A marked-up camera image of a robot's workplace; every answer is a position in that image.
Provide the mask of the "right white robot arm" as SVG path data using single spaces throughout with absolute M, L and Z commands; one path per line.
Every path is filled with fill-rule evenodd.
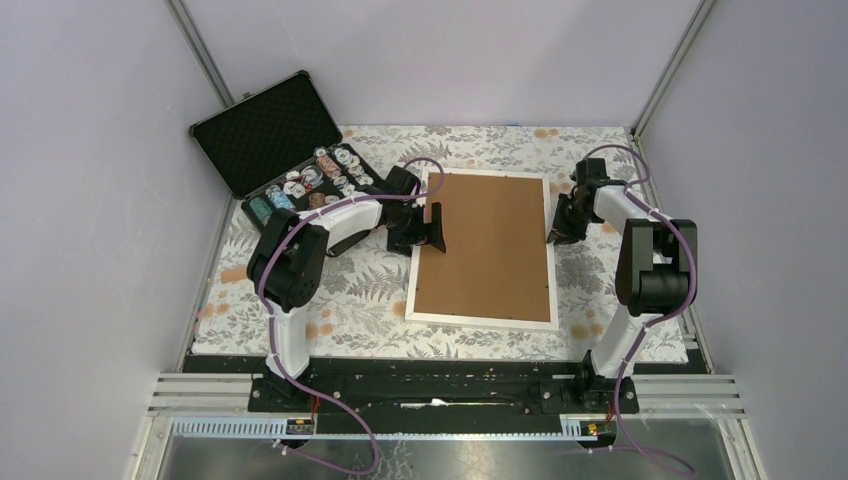
M 572 245 L 592 224 L 621 236 L 614 288 L 619 305 L 606 333 L 584 356 L 570 395 L 597 412 L 624 395 L 624 381 L 648 330 L 693 302 L 697 291 L 697 225 L 672 218 L 640 200 L 623 180 L 607 174 L 601 158 L 579 161 L 571 192 L 559 196 L 547 241 Z

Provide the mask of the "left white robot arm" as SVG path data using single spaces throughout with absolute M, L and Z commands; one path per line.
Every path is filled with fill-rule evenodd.
M 316 209 L 277 209 L 269 217 L 246 269 L 256 295 L 269 313 L 268 369 L 279 376 L 272 398 L 288 411 L 309 401 L 310 385 L 300 377 L 310 363 L 307 306 L 322 278 L 325 259 L 345 252 L 378 227 L 387 231 L 391 253 L 411 255 L 430 245 L 445 252 L 443 206 L 434 196 L 446 175 L 424 184 L 404 167 L 391 169 L 385 182 L 365 185 Z

